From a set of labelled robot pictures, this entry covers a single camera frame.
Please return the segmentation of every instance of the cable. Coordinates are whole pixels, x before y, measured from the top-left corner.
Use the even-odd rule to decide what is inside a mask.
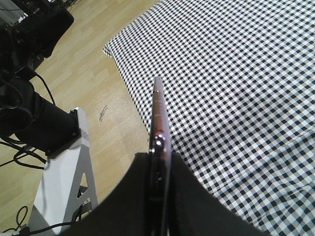
[[[20,140],[15,140],[15,139],[12,139],[10,137],[6,137],[6,136],[0,136],[0,137],[1,137],[2,140],[4,140],[7,143],[13,143],[13,144],[17,144],[17,145],[25,144],[25,143],[23,143]]]
[[[25,157],[25,156],[28,156],[28,154],[24,154],[23,156],[19,156],[17,159],[21,159],[21,158],[23,158],[23,157]],[[5,165],[7,165],[7,164],[10,164],[11,162],[14,162],[14,160],[10,160],[10,161],[4,162],[4,163],[2,163],[2,164],[0,165],[0,167],[5,166]]]
[[[33,169],[39,169],[39,170],[44,170],[44,167],[41,167],[41,166],[35,166],[35,165],[30,165],[30,164],[26,164],[26,163],[23,163],[23,162],[20,162],[18,160],[18,156],[23,154],[22,151],[18,151],[14,156],[13,156],[13,160],[15,161],[16,164],[20,165],[20,166],[25,166],[25,167],[29,167],[29,168],[33,168]]]
[[[19,235],[19,236],[35,235],[35,234],[39,234],[39,233],[45,232],[45,231],[47,231],[47,230],[51,230],[51,229],[53,229],[53,228],[55,228],[55,227],[65,226],[65,225],[73,225],[73,224],[75,224],[75,222],[58,223],[58,224],[51,225],[51,226],[46,227],[46,228],[41,229],[41,230],[35,230],[35,231],[29,232],[29,233],[22,233],[22,234],[18,234],[18,235]]]
[[[21,213],[21,211],[23,209],[26,209],[25,213],[24,213],[24,216],[22,218],[21,221],[19,221],[19,215]],[[2,233],[5,233],[5,232],[8,232],[10,230],[14,230],[14,231],[17,231],[18,229],[21,229],[22,228],[22,223],[23,221],[25,220],[27,214],[29,212],[29,208],[27,206],[23,206],[21,207],[19,210],[18,210],[18,213],[16,215],[16,224],[17,224],[17,227],[16,228],[9,228],[9,229],[6,229],[5,231],[3,231]],[[65,226],[65,225],[72,225],[72,224],[75,224],[75,222],[64,222],[64,223],[58,223],[58,224],[55,224],[55,225],[51,225],[49,227],[46,227],[46,228],[43,228],[43,229],[40,229],[40,230],[35,230],[35,231],[32,231],[32,232],[29,232],[29,233],[21,233],[21,234],[18,234],[19,236],[29,236],[29,235],[35,235],[35,234],[39,234],[39,233],[42,233],[42,232],[45,232],[47,230],[50,230],[50,229],[53,229],[55,227],[59,227],[59,226]]]
[[[20,9],[0,9],[0,11],[19,11]]]
[[[38,159],[39,161],[41,161],[42,163],[45,164],[46,160],[44,158],[42,158],[41,156],[39,156],[38,154],[34,153],[34,151],[36,151],[36,149],[33,149],[32,151],[29,151],[29,150],[26,150],[26,148],[30,147],[28,145],[25,145],[24,147],[19,147],[19,146],[15,145],[15,144],[13,144],[11,142],[7,142],[6,140],[4,140],[4,141],[5,142],[0,142],[0,144],[6,145],[6,146],[11,147],[11,148],[14,148],[14,149],[18,150],[18,152],[13,156],[13,160],[7,161],[7,162],[1,164],[0,167],[5,166],[5,165],[7,165],[7,164],[9,164],[11,162],[15,162],[18,165],[21,165],[21,166],[24,166],[24,167],[44,170],[44,168],[41,167],[41,166],[30,165],[30,164],[26,164],[26,163],[23,163],[23,162],[19,161],[19,159],[21,159],[21,158],[23,158],[23,157],[25,157],[27,155],[30,155],[30,156],[35,157],[36,159]]]
[[[46,163],[46,160],[44,158],[42,158],[40,155],[38,155],[38,154],[36,154],[36,153],[34,153],[32,151],[25,150],[26,147],[30,147],[28,145],[25,145],[24,147],[19,147],[19,146],[15,145],[15,144],[12,144],[10,142],[6,142],[6,143],[0,142],[0,144],[6,145],[6,146],[14,148],[14,149],[16,149],[18,151],[21,151],[23,153],[31,155],[31,156],[35,157],[36,159],[40,160],[42,163]]]
[[[35,75],[36,75],[38,78],[40,78],[40,80],[43,82],[43,84],[45,85],[45,88],[47,89],[47,91],[48,91],[48,93],[49,93],[49,96],[50,96],[50,98],[51,98],[53,104],[56,105],[56,103],[55,103],[55,101],[54,101],[54,98],[53,98],[53,95],[51,94],[51,92],[50,92],[50,90],[49,90],[49,88],[48,88],[48,86],[47,86],[45,80],[43,79],[43,77],[41,77],[41,76],[40,76],[39,74],[37,74],[36,72],[35,72]]]
[[[24,216],[22,218],[21,221],[19,221],[19,215],[21,213],[21,211],[25,209],[25,213],[24,213]],[[14,231],[17,231],[19,228],[21,229],[22,228],[22,223],[23,221],[25,220],[27,214],[29,212],[29,208],[27,206],[22,206],[19,210],[18,210],[18,213],[16,214],[16,218],[15,218],[15,222],[17,224],[17,227],[16,228],[9,228],[9,229],[6,229],[5,231],[3,231],[2,233],[5,233],[5,232],[8,232],[10,230],[14,230]]]

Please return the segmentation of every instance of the checkered tablecloth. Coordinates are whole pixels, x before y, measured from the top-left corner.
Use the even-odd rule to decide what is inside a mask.
[[[172,146],[222,204],[315,235],[314,1],[162,0],[104,52],[148,130],[163,78]]]

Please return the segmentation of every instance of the black cable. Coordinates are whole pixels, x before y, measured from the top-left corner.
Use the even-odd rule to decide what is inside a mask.
[[[3,164],[0,165],[0,167],[2,166],[5,166],[11,162],[16,162],[18,165],[21,165],[21,166],[24,166],[24,167],[29,167],[29,168],[34,168],[34,169],[39,169],[39,170],[44,170],[43,167],[41,166],[35,166],[35,165],[30,165],[30,164],[26,164],[26,163],[23,163],[23,162],[20,162],[19,159],[21,159],[22,157],[25,157],[27,155],[30,155],[32,157],[35,157],[36,159],[38,159],[39,161],[41,161],[42,163],[46,163],[46,160],[44,158],[42,158],[41,156],[39,156],[38,154],[34,153],[34,151],[36,151],[36,149],[32,150],[32,151],[28,151],[28,150],[25,150],[26,147],[28,147],[28,145],[24,146],[24,147],[19,147],[13,143],[10,143],[10,142],[0,142],[0,144],[3,144],[3,145],[6,145],[8,147],[11,147],[11,148],[14,148],[16,150],[18,150],[18,152],[13,156],[13,160],[11,161],[7,161]]]
[[[35,230],[35,231],[29,232],[29,233],[22,233],[22,234],[18,234],[18,235],[19,235],[19,236],[35,235],[35,234],[39,234],[39,233],[45,232],[45,231],[47,231],[47,230],[51,230],[51,229],[53,229],[53,228],[55,228],[55,227],[65,226],[65,225],[73,225],[73,224],[75,224],[75,222],[58,223],[58,224],[51,225],[51,226],[46,227],[46,228],[41,229],[41,230]]]
[[[77,195],[77,198],[79,198],[79,197],[81,197],[81,196],[82,196],[82,193],[81,193],[81,191],[79,190],[78,195]],[[74,218],[73,221],[76,221],[78,217],[79,217],[79,220],[78,220],[78,221],[80,221],[80,220],[82,219],[82,208],[83,208],[83,205],[80,205],[79,211],[78,211],[78,213],[77,213],[77,215],[75,216],[75,218]]]
[[[6,145],[6,146],[11,147],[11,148],[14,148],[14,149],[16,149],[18,151],[21,151],[23,153],[26,153],[26,154],[28,154],[30,156],[35,157],[36,159],[38,159],[42,163],[46,163],[46,160],[44,158],[42,158],[40,155],[38,155],[38,154],[36,154],[36,153],[34,153],[32,151],[25,150],[25,147],[28,146],[28,145],[26,145],[25,147],[19,147],[19,146],[15,145],[15,144],[12,144],[10,142],[6,142],[6,143],[5,142],[0,142],[0,144]]]
[[[0,9],[0,11],[19,11],[20,9]]]
[[[28,156],[28,154],[24,154],[23,156],[19,156],[17,159],[21,159],[21,158],[23,158],[23,157],[25,157],[25,156]],[[14,162],[14,160],[10,160],[10,161],[4,162],[4,163],[2,163],[2,164],[0,165],[0,167],[5,166],[5,165],[7,165],[7,164],[10,164],[11,162]]]
[[[55,101],[54,101],[53,95],[51,94],[51,92],[50,92],[50,90],[49,90],[49,88],[48,88],[48,86],[47,86],[45,80],[43,79],[43,77],[41,77],[41,76],[40,76],[39,74],[37,74],[36,72],[35,72],[35,75],[36,75],[38,78],[40,78],[40,80],[43,82],[43,84],[45,85],[45,88],[47,89],[47,91],[48,91],[48,93],[49,93],[49,96],[50,96],[50,98],[51,98],[53,104],[55,105],[56,103],[55,103]]]
[[[13,156],[13,160],[15,161],[16,164],[18,164],[18,165],[20,165],[20,166],[24,166],[24,167],[33,168],[33,169],[44,170],[44,167],[35,166],[35,165],[30,165],[30,164],[26,164],[26,163],[20,162],[17,157],[18,157],[19,155],[21,155],[21,154],[23,154],[23,152],[22,152],[22,151],[18,151],[18,152]]]
[[[20,140],[15,140],[15,139],[12,139],[12,138],[6,137],[6,136],[1,136],[0,138],[1,138],[2,140],[4,140],[5,142],[7,142],[7,143],[13,143],[13,144],[17,144],[17,145],[25,144],[25,143],[23,143],[23,142],[20,141]]]
[[[22,220],[19,221],[19,215],[20,215],[20,213],[21,213],[21,211],[22,211],[23,209],[25,209],[25,214],[24,214]],[[17,213],[17,215],[16,215],[16,218],[15,218],[16,224],[18,225],[18,227],[17,227],[16,229],[18,229],[18,228],[21,229],[21,228],[22,228],[22,223],[23,223],[23,221],[25,220],[25,218],[26,218],[28,212],[29,212],[29,208],[28,208],[27,206],[23,206],[23,207],[21,207],[21,208],[19,209],[19,211],[18,211],[18,213]]]
[[[24,213],[24,216],[22,218],[21,221],[19,221],[19,216],[20,216],[20,213],[21,211],[25,209],[25,213]],[[19,210],[18,210],[18,213],[16,214],[16,218],[15,218],[15,222],[17,224],[17,227],[16,228],[9,228],[9,229],[6,229],[5,231],[3,231],[2,233],[5,233],[5,232],[8,232],[10,230],[14,230],[14,231],[17,231],[19,228],[21,229],[22,228],[22,223],[23,221],[25,220],[27,214],[29,212],[29,208],[27,206],[22,206]]]

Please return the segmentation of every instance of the electrical cord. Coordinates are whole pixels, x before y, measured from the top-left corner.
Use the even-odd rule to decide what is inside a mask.
[[[24,216],[23,216],[22,220],[19,221],[19,215],[20,215],[20,213],[21,213],[21,211],[22,211],[23,209],[25,209],[25,213],[24,213]],[[22,228],[22,223],[23,223],[23,221],[25,220],[25,218],[26,218],[28,212],[29,212],[29,208],[28,208],[27,206],[21,207],[21,208],[18,210],[18,213],[16,214],[16,218],[15,218],[15,222],[16,222],[16,224],[17,224],[17,227],[16,227],[16,228],[9,228],[9,229],[6,229],[6,230],[3,231],[2,233],[8,232],[8,231],[10,231],[10,230],[17,231],[18,229],[21,229],[21,228]]]
[[[20,9],[0,9],[0,11],[19,11]]]
[[[36,72],[35,72],[35,75],[36,75],[38,78],[40,78],[40,80],[43,82],[43,84],[45,85],[45,88],[47,89],[47,91],[48,91],[48,93],[49,93],[49,96],[50,96],[50,98],[51,98],[53,104],[56,105],[55,100],[54,100],[54,98],[53,98],[53,95],[51,94],[51,92],[50,92],[50,90],[49,90],[49,88],[48,88],[48,85],[46,84],[46,82],[45,82],[45,80],[43,79],[43,77],[41,77],[41,76],[40,76],[39,74],[37,74]]]
[[[20,162],[18,159],[18,156],[23,154],[22,151],[18,151],[14,156],[13,156],[13,160],[16,164],[20,165],[20,166],[25,166],[25,167],[29,167],[29,168],[33,168],[33,169],[39,169],[39,170],[44,170],[44,167],[41,166],[35,166],[35,165],[30,165],[30,164],[26,164],[23,162]]]
[[[20,213],[21,213],[21,211],[22,211],[23,209],[26,209],[26,211],[25,211],[25,213],[24,213],[24,216],[23,216],[22,220],[19,221],[19,215],[20,215]],[[17,231],[18,229],[22,229],[22,223],[23,223],[23,221],[25,220],[25,218],[26,218],[28,212],[29,212],[29,208],[28,208],[27,206],[21,207],[21,208],[19,209],[17,215],[16,215],[16,224],[17,224],[17,227],[16,227],[16,228],[9,228],[9,229],[6,229],[6,230],[3,231],[2,233],[6,233],[6,232],[8,232],[8,231],[10,231],[10,230]],[[45,232],[45,231],[47,231],[47,230],[51,230],[51,229],[53,229],[53,228],[55,228],[55,227],[60,227],[60,226],[65,226],[65,225],[73,225],[73,224],[75,224],[75,223],[76,223],[75,221],[74,221],[74,222],[72,221],[72,222],[58,223],[58,224],[51,225],[51,226],[49,226],[49,227],[46,227],[46,228],[43,228],[43,229],[40,229],[40,230],[35,230],[35,231],[27,232],[27,233],[20,233],[20,234],[18,234],[18,235],[19,235],[19,236],[36,235],[36,234]]]
[[[75,224],[76,222],[64,222],[64,223],[58,223],[58,224],[55,224],[55,225],[51,225],[49,227],[46,227],[44,229],[41,229],[41,230],[35,230],[35,231],[31,231],[29,233],[21,233],[21,234],[18,234],[19,236],[29,236],[29,235],[36,235],[36,234],[39,234],[39,233],[42,233],[42,232],[45,232],[47,230],[51,230],[55,227],[60,227],[60,226],[65,226],[65,225],[73,225]]]
[[[41,156],[39,156],[38,154],[34,153],[34,151],[35,151],[36,149],[34,149],[34,150],[32,150],[32,151],[29,151],[29,150],[26,150],[26,148],[30,148],[30,146],[28,146],[28,145],[25,145],[24,147],[19,147],[19,146],[13,144],[13,143],[7,142],[7,141],[5,141],[5,142],[0,142],[0,144],[6,145],[6,146],[8,146],[8,147],[11,147],[11,148],[14,148],[14,149],[18,150],[18,152],[13,156],[13,160],[7,161],[7,162],[1,164],[0,167],[5,166],[5,165],[7,165],[7,164],[9,164],[9,163],[11,163],[11,162],[16,162],[18,165],[21,165],[21,166],[25,166],[25,167],[29,167],[29,168],[34,168],[34,169],[40,169],[40,170],[43,170],[43,169],[44,169],[44,168],[41,167],[41,166],[30,165],[30,164],[26,164],[26,163],[23,163],[23,162],[20,162],[20,161],[19,161],[19,159],[21,159],[21,158],[23,158],[23,157],[25,157],[25,156],[30,155],[30,156],[35,157],[36,159],[38,159],[39,161],[41,161],[42,163],[45,164],[45,163],[46,163],[46,160],[45,160],[44,158],[42,158]]]

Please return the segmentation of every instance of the black equipment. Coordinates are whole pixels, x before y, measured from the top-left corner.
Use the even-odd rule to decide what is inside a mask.
[[[75,114],[51,104],[29,82],[74,18],[62,9],[0,28],[0,136],[52,152],[79,134]]]

